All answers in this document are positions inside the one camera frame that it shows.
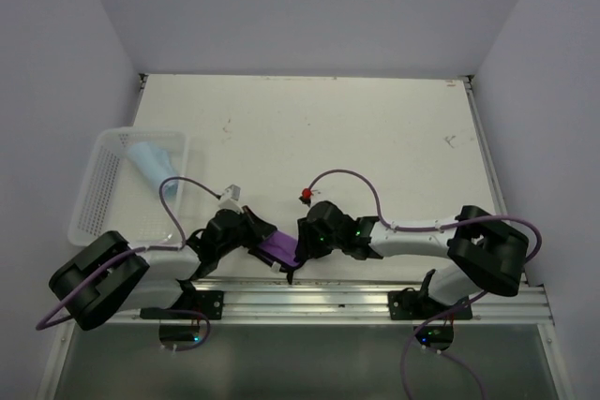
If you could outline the dark grey towel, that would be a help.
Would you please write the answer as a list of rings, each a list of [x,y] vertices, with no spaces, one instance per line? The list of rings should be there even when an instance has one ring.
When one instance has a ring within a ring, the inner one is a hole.
[[[304,265],[303,261],[295,259],[297,245],[294,237],[278,230],[266,241],[250,248],[248,253],[267,264],[272,271],[284,273],[291,285],[295,272]]]

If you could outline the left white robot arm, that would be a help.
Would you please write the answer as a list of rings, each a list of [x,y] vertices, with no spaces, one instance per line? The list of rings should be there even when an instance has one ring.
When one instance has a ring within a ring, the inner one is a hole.
[[[252,249],[278,228],[248,207],[220,209],[180,249],[166,245],[133,248],[117,231],[107,231],[60,267],[49,288],[84,331],[127,309],[164,309],[174,318],[194,308],[191,283],[210,275],[237,248]]]

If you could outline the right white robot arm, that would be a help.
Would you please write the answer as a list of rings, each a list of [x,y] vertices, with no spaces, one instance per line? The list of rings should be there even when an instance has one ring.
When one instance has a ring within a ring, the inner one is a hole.
[[[357,260],[399,256],[451,260],[444,269],[428,271],[418,289],[389,295],[399,309],[396,319],[435,319],[481,292],[517,296],[529,247],[526,235],[472,205],[431,224],[387,227],[377,216],[353,218],[324,200],[297,225],[294,258],[301,263],[335,250]]]

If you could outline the light blue towel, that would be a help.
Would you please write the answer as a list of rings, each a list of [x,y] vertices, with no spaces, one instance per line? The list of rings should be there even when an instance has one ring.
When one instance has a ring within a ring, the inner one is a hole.
[[[127,158],[155,193],[161,193],[165,199],[176,196],[178,181],[170,180],[164,183],[166,179],[177,176],[166,150],[150,141],[137,142],[128,147]]]

